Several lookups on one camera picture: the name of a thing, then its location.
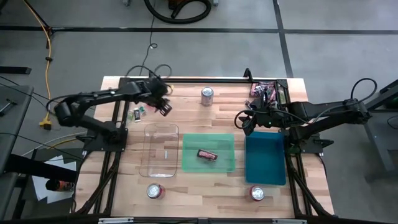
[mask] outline soda can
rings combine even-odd
[[[147,195],[151,199],[161,199],[165,194],[165,189],[160,184],[150,184],[147,188]]]
[[[249,188],[249,198],[255,202],[264,199],[264,191],[259,186],[252,186]]]
[[[204,87],[201,90],[201,104],[211,106],[213,104],[214,91],[210,87]]]

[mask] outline gray floor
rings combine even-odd
[[[157,9],[169,14],[166,3],[158,2]],[[53,26],[150,27],[152,19],[140,0],[133,0],[130,7],[115,0],[31,0],[31,4]],[[286,29],[398,29],[395,0],[280,0],[279,4]],[[192,3],[182,16],[200,10],[201,4]],[[22,1],[10,1],[0,24],[37,25]],[[154,27],[176,26],[155,21]],[[205,20],[178,27],[275,29],[277,25],[272,0],[220,0]],[[97,90],[103,76],[124,75],[142,63],[148,38],[149,33],[56,33],[49,75],[52,95]],[[352,85],[362,77],[374,78],[380,87],[397,78],[398,35],[287,35],[286,39],[294,77],[305,79],[313,103],[349,98]],[[256,77],[286,77],[278,34],[154,33],[153,42],[159,47],[150,51],[146,65],[167,63],[176,76],[240,77],[249,67]],[[43,95],[47,94],[45,56],[42,32],[0,32],[0,64],[32,68],[29,76],[5,77],[32,85]],[[366,96],[371,88],[369,83],[361,84],[356,97]],[[40,129],[44,114],[33,101],[21,135],[44,142],[76,132]],[[325,150],[325,162],[336,214],[397,223],[398,183],[364,180],[364,175],[382,169],[364,128],[343,125],[322,136],[335,140]],[[18,140],[14,153],[34,146]]]

